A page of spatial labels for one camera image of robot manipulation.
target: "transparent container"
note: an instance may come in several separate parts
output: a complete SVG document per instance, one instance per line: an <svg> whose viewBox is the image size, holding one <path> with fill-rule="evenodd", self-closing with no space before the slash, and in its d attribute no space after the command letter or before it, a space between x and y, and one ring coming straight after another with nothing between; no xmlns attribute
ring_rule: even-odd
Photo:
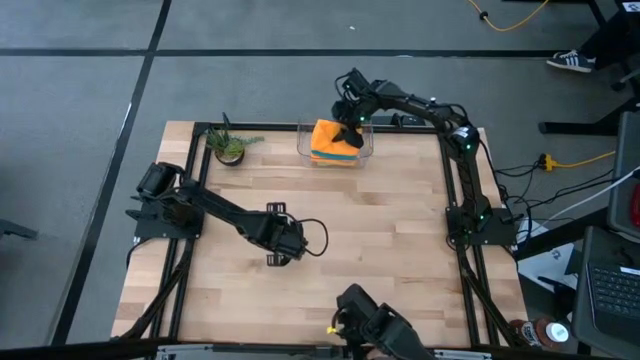
<svg viewBox="0 0 640 360"><path fill-rule="evenodd" d="M311 153L311 134L315 123L298 122L298 153L302 164L307 167L333 167L333 168L363 168L369 157L373 155L373 126L362 125L362 139L364 145L360 149L356 159L336 160L318 158Z"/></svg>

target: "cable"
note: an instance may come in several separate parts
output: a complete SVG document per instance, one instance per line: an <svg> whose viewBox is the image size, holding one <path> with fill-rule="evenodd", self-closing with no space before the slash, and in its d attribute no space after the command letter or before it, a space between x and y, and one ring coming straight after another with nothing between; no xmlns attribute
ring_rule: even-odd
<svg viewBox="0 0 640 360"><path fill-rule="evenodd" d="M464 238L465 238L467 241L466 241L464 244L462 244L462 245L464 246L464 251L467 251L467 250L469 250L469 248L471 247L471 242L469 241L469 237L468 237L468 235L467 235L467 234L463 234L463 235L464 235ZM452 239L452 238L451 238L451 235L447 234L446 241L445 241L445 242L447 243L447 246L449 247L449 249L451 249L451 250L453 250L453 251L457 251L457 249L456 249L456 244L455 244L455 243L453 243L453 240L454 240L454 239Z"/></svg>
<svg viewBox="0 0 640 360"><path fill-rule="evenodd" d="M543 160L543 165L544 165L545 171L551 172L553 170L553 168L571 169L571 168L576 168L578 166L591 164L592 162L604 159L606 157L614 155L615 153L616 153L615 151L611 151L611 152L608 152L606 154L602 154L602 155L596 156L596 157L594 157L592 159L580 161L580 162L573 163L573 164L560 164L557 161L553 160L551 158L550 154L543 154L542 158L544 159Z"/></svg>
<svg viewBox="0 0 640 360"><path fill-rule="evenodd" d="M559 168L571 169L571 168L574 168L574 167L578 167L578 166L582 166L582 165L591 164L591 163L592 163L592 162L594 162L594 161L598 161L598 160L600 160L600 159L604 159L604 158L606 158L606 157L609 157L609 156L611 156L611 155L614 155L615 153L616 153L615 151L611 151L611 152L608 152L608 153L606 153L606 154L602 154L602 155L596 156L596 157L594 157L594 158L592 158L592 159L589 159L589 160L580 161L580 162L573 163L573 164L558 164L558 163L556 163L556 164L554 164L553 166L555 166L555 167L559 167Z"/></svg>
<svg viewBox="0 0 640 360"><path fill-rule="evenodd" d="M602 174L602 175L600 175L600 176L596 176L596 177L594 177L594 178L593 178L593 179L591 179L591 180L587 180L587 181L585 181L585 182L583 182L583 183L580 183L580 184L578 184L578 185L573 185L573 186L566 187L566 188L564 188L564 189L560 189L560 190L558 190L558 191L556 192L556 195L558 195L561 191L564 191L564 190L570 190L570 189L577 188L577 187L580 187L580 186L583 186L583 185L587 185L587 184L589 184L590 182L593 182L593 181L596 181L596 180L600 180L600 179L602 179L603 177L606 177L606 176L608 176L608 175L609 175L609 174L611 174L611 173L613 173L613 169L611 169L611 170L607 171L606 173L604 173L604 174Z"/></svg>
<svg viewBox="0 0 640 360"><path fill-rule="evenodd" d="M529 20L531 20L540 10L542 10L543 7L545 7L548 3L549 0L545 0L545 2L543 2L542 4L540 4L540 6L538 6L537 9L535 9L531 14L529 14L529 16L527 16L526 18L524 18L524 20L520 21L519 23L509 26L507 28L499 28L495 25L493 25L493 23L489 20L489 13L486 11L483 11L482 9L480 9L480 7L473 1L473 0L467 0L469 1L469 3L471 3L471 5L473 5L474 8L476 8L476 10L478 10L478 13L480 14L480 19L484 20L493 30L498 31L498 32L507 32L507 31L511 31L511 30L515 30L517 28L519 28L520 26L526 24L527 22L529 22Z"/></svg>
<svg viewBox="0 0 640 360"><path fill-rule="evenodd" d="M320 221L318 219L302 219L302 220L298 221L298 223L300 223L300 224L302 224L304 222L315 222L315 223L318 223L324 229L325 242L324 242L324 248L322 248L322 251L320 251L319 253L316 254L316 253L313 253L313 252L309 251L309 249L305 248L305 251L309 255L315 256L315 257L320 257L327 251L327 248L329 247L329 230L327 230L327 226L322 221Z"/></svg>
<svg viewBox="0 0 640 360"><path fill-rule="evenodd" d="M484 149L484 154L486 155L487 161L489 162L489 167L491 168L491 175L493 176L493 181L496 183L496 186L498 187L498 192L500 193L500 200L505 203L507 210L509 210L509 213L511 213L511 209L509 209L509 205L507 204L507 201L506 201L509 198L507 187L498 182L498 178L496 177L496 171L493 167L493 161L491 161L491 156L489 155L489 149L487 148L487 145L485 145L484 141L482 141L482 139L480 139L480 145L482 145L482 148Z"/></svg>
<svg viewBox="0 0 640 360"><path fill-rule="evenodd" d="M344 75L342 75L342 76L338 76L338 77L333 81L333 86L336 88L336 92L338 93L338 96L340 96L340 97L341 97L341 98L343 98L343 99L344 99L344 94L341 94L341 93L340 93L340 88L338 88L338 81L340 81L340 79L344 79L344 78L346 78L346 77L348 77L348 76L349 76L349 73L346 73L346 74L344 74Z"/></svg>
<svg viewBox="0 0 640 360"><path fill-rule="evenodd" d="M131 247L131 249L129 249L129 252L127 252L127 263L126 263L126 264L127 264L127 269L129 268L129 263L131 262L131 256L133 255L133 252L134 252L134 251L135 251L135 250L136 250L140 245L142 245L142 244L146 244L146 242L147 242L147 240L142 240L142 239L140 239L140 241L139 241L137 244L133 245L133 246Z"/></svg>
<svg viewBox="0 0 640 360"><path fill-rule="evenodd" d="M287 216L291 219L291 222L295 225L295 227L298 229L298 233L300 234L300 242L303 241L304 239L304 228L302 226L303 223L305 222L315 222L320 224L320 226L322 226L322 229L324 230L324 236L325 236L325 242L324 242L324 248L322 248L322 251L320 251L319 253L314 253L309 251L309 249L307 249L307 247L305 246L304 251L307 252L307 254L311 255L311 256L315 256L315 257L320 257L322 256L326 251L327 248L329 247L329 230L327 230L327 226L320 220L318 219L313 219L313 218L309 218L309 219L302 219L302 220L297 220L295 217L293 217L293 215L287 213L287 212L274 212L274 214L276 215L284 215Z"/></svg>
<svg viewBox="0 0 640 360"><path fill-rule="evenodd" d="M540 201L539 203L537 203L537 204L535 204L535 205L531 206L531 208L536 208L536 207L538 207L538 206L540 206L540 205L547 205L547 204L551 204L552 202L556 201L556 199L561 198L561 197L563 197L563 196L567 196L567 195L573 194L573 193L578 192L578 191L582 191L582 190L590 189L590 188L595 187L595 186L598 186L598 185L602 185L602 184L610 183L611 181L612 181L612 180L603 180L603 181L598 181L598 182L596 182L596 183L589 184L589 185L585 185L585 186L583 186L583 187L580 187L580 188L577 188L577 189L573 189L573 190L570 190L570 191L565 192L565 193L562 193L562 194L554 195L554 196L552 196L551 198L549 198L549 199L547 199L547 200L545 200L545 201Z"/></svg>
<svg viewBox="0 0 640 360"><path fill-rule="evenodd" d="M529 192L529 188L531 188L531 183L533 182L533 170L534 169L535 169L535 167L531 169L531 172L529 172L529 181L527 182L527 186L524 188L524 191L522 192L522 195L520 195L520 199L515 201L515 204L520 204L520 203L524 202L523 201L524 197L525 197L525 195L527 195L527 192Z"/></svg>
<svg viewBox="0 0 640 360"><path fill-rule="evenodd" d="M509 173L505 172L504 170L496 170L496 172L498 174L500 174L500 175L504 175L504 176L507 176L507 177L521 177L521 176L532 174L535 171L535 169L538 168L538 164L539 164L539 162L536 161L532 165L525 165L525 166L531 166L531 169L529 169L529 170L527 170L527 171L525 171L523 173L519 173L519 174L509 174Z"/></svg>
<svg viewBox="0 0 640 360"><path fill-rule="evenodd" d="M520 170L522 168L531 168L531 167L533 167L533 165L520 165L520 166L514 166L512 168L496 169L496 172L497 173L501 173L501 172L504 172L504 171Z"/></svg>
<svg viewBox="0 0 640 360"><path fill-rule="evenodd" d="M622 184L625 180L627 180L628 178L630 178L631 176L633 176L633 174L634 174L636 171L638 171L638 170L640 170L640 166L636 167L633 171L631 171L631 172L630 172L630 173L628 173L627 175L625 175L625 176L621 177L618 181L616 181L616 182L614 182L613 184L611 184L611 185L607 186L606 188L604 188L604 189L600 190L599 192L595 193L594 195L591 195L590 197L588 197L588 198L586 198L586 199L584 199L584 200L582 200L582 201L580 201L580 202L577 202L577 203L575 203L575 204L573 204L573 205L571 205L571 206L569 206L569 207L565 208L564 210L559 211L558 213L556 213L555 215L553 215L552 217L550 217L550 218L549 218L549 220L547 220L547 221L543 222L542 224L538 225L538 227L537 227L536 229L532 230L532 232L533 232L533 231L535 231L535 230L537 230L537 229L539 229L539 228L541 228L542 226L544 226L544 225L545 225L546 223L548 223L549 221L551 221L551 220L553 220L553 219L557 218L558 216L560 216L560 215L562 215L562 214L566 213L567 211L569 211L569 210L571 210L571 209L575 209L576 207L578 207L578 206L580 206L580 205L582 205L582 204L584 204L584 203L587 203L587 202L589 202L589 201L591 201L591 200L593 200L593 199L597 198L598 196L600 196L600 195L602 195L602 194L606 193L607 191L609 191L609 190L611 190L611 189L615 188L616 186L618 186L618 185Z"/></svg>

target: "wooden tabletop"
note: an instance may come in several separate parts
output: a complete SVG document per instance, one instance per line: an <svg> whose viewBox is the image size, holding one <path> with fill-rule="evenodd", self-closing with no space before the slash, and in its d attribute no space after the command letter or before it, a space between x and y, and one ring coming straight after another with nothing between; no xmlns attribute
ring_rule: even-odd
<svg viewBox="0 0 640 360"><path fill-rule="evenodd" d="M184 166L192 128L193 122L168 122L157 160ZM189 274L180 340L342 344L326 328L336 296L358 283L378 303L405 316L426 346L469 346L457 261L445 243L447 195L436 136L376 134L365 168L329 169L302 165L295 132L235 133L266 139L250 145L237 168L212 158L206 187L246 209L286 202L298 219L326 224L329 248L320 258L305 255L283 268L267 267L264 250L207 216ZM500 206L483 151L478 167L483 192ZM310 250L317 252L324 236L314 226L307 224L304 231ZM128 330L155 296L167 244L153 240L134 252L113 335ZM500 247L483 250L494 302L507 320L526 318L513 260ZM172 301L161 334L168 332ZM477 299L476 313L487 342Z"/></svg>

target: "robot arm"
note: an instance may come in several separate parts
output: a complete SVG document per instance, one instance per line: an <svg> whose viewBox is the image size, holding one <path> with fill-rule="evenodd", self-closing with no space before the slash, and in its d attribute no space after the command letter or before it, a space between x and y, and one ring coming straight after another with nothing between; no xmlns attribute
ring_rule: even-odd
<svg viewBox="0 0 640 360"><path fill-rule="evenodd" d="M358 284L337 298L331 330L347 341L354 360L364 359L362 345L371 344L400 360L435 360L411 324L387 304L378 306ZM343 325L335 330L336 321Z"/></svg>
<svg viewBox="0 0 640 360"><path fill-rule="evenodd" d="M191 179L172 187L183 170L167 163L151 164L138 185L142 201L160 202L162 221L175 226L188 226L202 209L234 226L250 243L273 252L267 257L270 266L284 266L291 259L300 260L308 244L302 225L286 215L284 203L269 203L267 211L250 211L213 193Z"/></svg>
<svg viewBox="0 0 640 360"><path fill-rule="evenodd" d="M340 92L337 81L345 78ZM462 231L480 232L493 212L489 200L482 194L476 153L480 134L471 125L464 109L459 105L437 104L412 94L407 94L387 80L369 83L357 70L336 79L336 89L342 99L332 107L333 117L343 124L343 131L334 141L345 140L355 147L362 147L362 135L357 131L362 122L378 110L396 109L420 117L431 123L443 140L447 155L456 163L464 202L456 220ZM459 108L463 114L454 111Z"/></svg>

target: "person's foot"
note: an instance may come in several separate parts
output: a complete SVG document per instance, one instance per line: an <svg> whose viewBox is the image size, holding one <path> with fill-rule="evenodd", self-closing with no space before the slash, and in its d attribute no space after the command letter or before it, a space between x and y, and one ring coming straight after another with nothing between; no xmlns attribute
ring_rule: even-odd
<svg viewBox="0 0 640 360"><path fill-rule="evenodd" d="M571 50L555 53L551 59L547 60L547 64L560 69L590 73L596 66L596 58L589 59L578 51Z"/></svg>

